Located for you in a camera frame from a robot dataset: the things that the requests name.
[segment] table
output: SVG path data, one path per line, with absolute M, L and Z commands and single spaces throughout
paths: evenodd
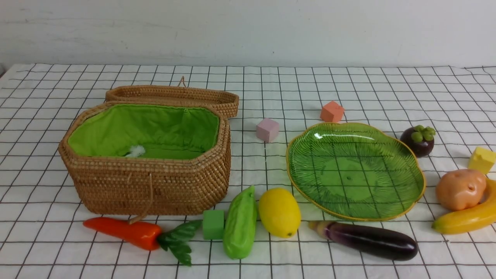
M 105 92 L 137 84 L 221 89 L 241 98 L 232 129 L 232 171 L 226 198 L 247 186 L 257 197 L 272 187 L 295 192 L 302 211 L 299 233 L 270 236 L 260 222 L 249 257 L 234 261 L 222 242 L 192 242 L 193 266 L 178 266 L 164 251 L 139 250 L 94 233 L 82 221 L 90 213 L 74 189 L 57 153 L 72 120 L 104 101 Z M 447 171 L 466 168 L 477 146 L 496 150 L 496 67 L 424 68 L 256 68 L 138 65 L 15 65 L 0 81 L 0 270 L 2 279 L 423 279 L 496 277 L 494 226 L 443 236 L 431 222 L 444 213 L 434 186 Z M 322 105 L 335 100 L 343 121 L 370 124 L 399 137 L 414 125 L 437 130 L 430 157 L 419 159 L 428 187 L 406 215 L 367 223 L 401 231 L 418 241 L 420 252 L 392 262 L 320 239 L 308 220 L 334 219 L 291 188 L 287 143 L 321 122 Z M 262 118 L 280 125 L 275 142 L 262 143 L 255 126 Z M 495 172 L 489 174 L 496 179 Z M 149 216 L 173 228 L 185 216 Z

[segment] basket lid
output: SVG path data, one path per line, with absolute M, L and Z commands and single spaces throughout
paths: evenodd
M 230 92 L 186 86 L 184 76 L 177 86 L 130 85 L 107 91 L 106 101 L 167 100 L 175 105 L 209 105 L 231 118 L 238 114 L 239 96 Z

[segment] carrot leaves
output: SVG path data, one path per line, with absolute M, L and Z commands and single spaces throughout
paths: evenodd
M 201 224 L 202 220 L 181 224 L 173 230 L 160 234 L 157 242 L 165 251 L 171 250 L 181 264 L 191 266 L 191 248 L 187 242 L 194 237 Z

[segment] green foam cube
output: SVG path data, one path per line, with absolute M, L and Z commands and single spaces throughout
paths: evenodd
M 205 210 L 203 212 L 203 239 L 222 239 L 224 236 L 224 211 Z

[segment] wicker basket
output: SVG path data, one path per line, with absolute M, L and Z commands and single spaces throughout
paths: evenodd
M 176 106 L 209 104 L 226 118 L 238 114 L 238 95 L 218 90 L 189 88 L 182 86 L 131 85 L 116 87 L 107 91 L 106 101 L 148 101 L 167 100 Z
M 231 169 L 229 121 L 220 118 L 214 147 L 192 160 L 80 156 L 69 146 L 70 135 L 89 118 L 117 104 L 175 106 L 165 100 L 109 101 L 76 118 L 59 144 L 66 165 L 83 204 L 96 214 L 196 215 L 212 208 L 226 195 Z

